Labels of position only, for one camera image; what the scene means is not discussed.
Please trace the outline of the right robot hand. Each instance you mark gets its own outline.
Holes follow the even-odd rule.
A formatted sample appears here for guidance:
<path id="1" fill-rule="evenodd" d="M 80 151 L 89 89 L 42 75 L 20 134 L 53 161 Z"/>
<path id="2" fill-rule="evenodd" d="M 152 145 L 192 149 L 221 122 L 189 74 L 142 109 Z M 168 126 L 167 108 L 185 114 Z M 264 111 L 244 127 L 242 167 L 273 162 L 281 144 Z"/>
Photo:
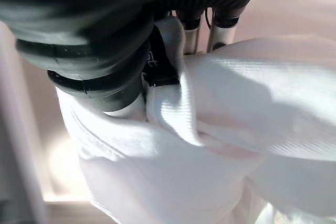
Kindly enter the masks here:
<path id="1" fill-rule="evenodd" d="M 179 83 L 158 28 L 169 12 L 191 30 L 210 7 L 215 25 L 231 28 L 249 1 L 1 0 L 1 21 L 21 56 L 45 69 L 58 89 L 114 112 L 137 99 L 143 81 Z"/>

